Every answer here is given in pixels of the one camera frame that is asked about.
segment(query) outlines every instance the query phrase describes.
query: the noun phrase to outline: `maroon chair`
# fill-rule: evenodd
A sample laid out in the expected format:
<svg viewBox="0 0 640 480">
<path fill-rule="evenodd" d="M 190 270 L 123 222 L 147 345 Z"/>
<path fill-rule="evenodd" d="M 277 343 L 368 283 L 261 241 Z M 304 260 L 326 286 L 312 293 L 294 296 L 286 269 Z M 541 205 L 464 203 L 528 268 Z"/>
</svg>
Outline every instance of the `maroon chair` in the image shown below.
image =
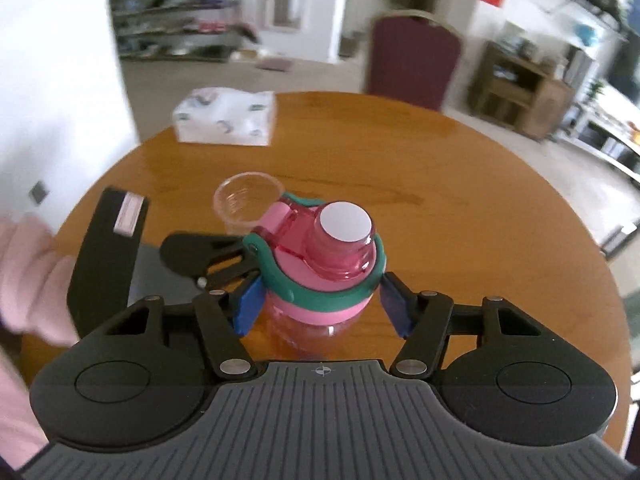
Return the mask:
<svg viewBox="0 0 640 480">
<path fill-rule="evenodd" d="M 440 110 L 462 40 L 426 12 L 392 12 L 373 27 L 367 94 Z"/>
</svg>

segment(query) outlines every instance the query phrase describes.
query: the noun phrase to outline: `gray gripper base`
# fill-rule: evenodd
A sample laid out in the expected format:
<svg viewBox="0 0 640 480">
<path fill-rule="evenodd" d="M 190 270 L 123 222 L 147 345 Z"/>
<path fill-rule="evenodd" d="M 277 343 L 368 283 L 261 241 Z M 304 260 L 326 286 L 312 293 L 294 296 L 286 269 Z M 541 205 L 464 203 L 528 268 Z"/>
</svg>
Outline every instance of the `gray gripper base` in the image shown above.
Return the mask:
<svg viewBox="0 0 640 480">
<path fill-rule="evenodd" d="M 485 437 L 450 415 L 428 384 L 391 377 L 377 361 L 325 367 L 269 364 L 254 381 L 222 386 L 196 423 L 162 444 L 120 454 L 53 444 L 24 477 L 602 480 L 634 469 L 597 436 L 546 448 Z"/>
</svg>

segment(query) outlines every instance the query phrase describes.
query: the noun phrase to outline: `brown cabinet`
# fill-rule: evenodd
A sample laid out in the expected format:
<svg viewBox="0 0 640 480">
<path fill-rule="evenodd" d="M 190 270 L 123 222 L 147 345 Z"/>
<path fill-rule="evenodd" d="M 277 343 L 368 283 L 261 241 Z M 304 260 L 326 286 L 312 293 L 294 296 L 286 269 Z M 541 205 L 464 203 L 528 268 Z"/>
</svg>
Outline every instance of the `brown cabinet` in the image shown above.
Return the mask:
<svg viewBox="0 0 640 480">
<path fill-rule="evenodd" d="M 474 115 L 540 140 L 555 131 L 573 98 L 571 87 L 490 42 L 468 104 Z"/>
</svg>

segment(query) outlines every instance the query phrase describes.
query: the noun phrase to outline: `round table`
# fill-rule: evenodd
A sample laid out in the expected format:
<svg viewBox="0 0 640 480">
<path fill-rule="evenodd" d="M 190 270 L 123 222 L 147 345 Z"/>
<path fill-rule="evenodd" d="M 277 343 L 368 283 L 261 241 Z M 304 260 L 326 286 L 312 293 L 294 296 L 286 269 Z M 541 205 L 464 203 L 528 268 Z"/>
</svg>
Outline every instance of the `round table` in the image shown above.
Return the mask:
<svg viewBox="0 0 640 480">
<path fill-rule="evenodd" d="M 242 171 L 276 176 L 293 194 L 346 200 L 374 219 L 387 269 L 412 290 L 458 303 L 500 295 L 603 366 L 618 388 L 605 441 L 619 449 L 630 395 L 625 313 L 590 234 L 555 190 L 505 148 L 439 113 L 373 96 L 278 96 L 271 147 L 179 144 L 172 129 L 145 142 L 86 194 L 57 236 L 77 254 L 100 193 L 150 198 L 143 240 L 174 230 L 222 232 L 212 196 Z M 283 358 L 259 319 L 243 340 L 256 360 Z M 446 363 L 475 347 L 452 338 Z M 402 346 L 379 299 L 345 334 L 335 359 L 382 359 Z"/>
</svg>

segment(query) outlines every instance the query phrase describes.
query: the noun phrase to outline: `sticker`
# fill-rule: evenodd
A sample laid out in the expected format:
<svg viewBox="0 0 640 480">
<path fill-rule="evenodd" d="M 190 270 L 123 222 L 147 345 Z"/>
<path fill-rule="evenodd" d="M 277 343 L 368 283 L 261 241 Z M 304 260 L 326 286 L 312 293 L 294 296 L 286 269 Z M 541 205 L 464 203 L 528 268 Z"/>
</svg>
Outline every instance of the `sticker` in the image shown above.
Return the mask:
<svg viewBox="0 0 640 480">
<path fill-rule="evenodd" d="M 113 226 L 113 232 L 122 236 L 131 238 L 136 230 L 136 224 L 138 223 L 138 216 L 140 216 L 140 210 L 142 209 L 142 203 L 145 198 L 135 193 L 127 193 L 120 206 L 120 212 L 118 213 L 118 219 Z"/>
</svg>

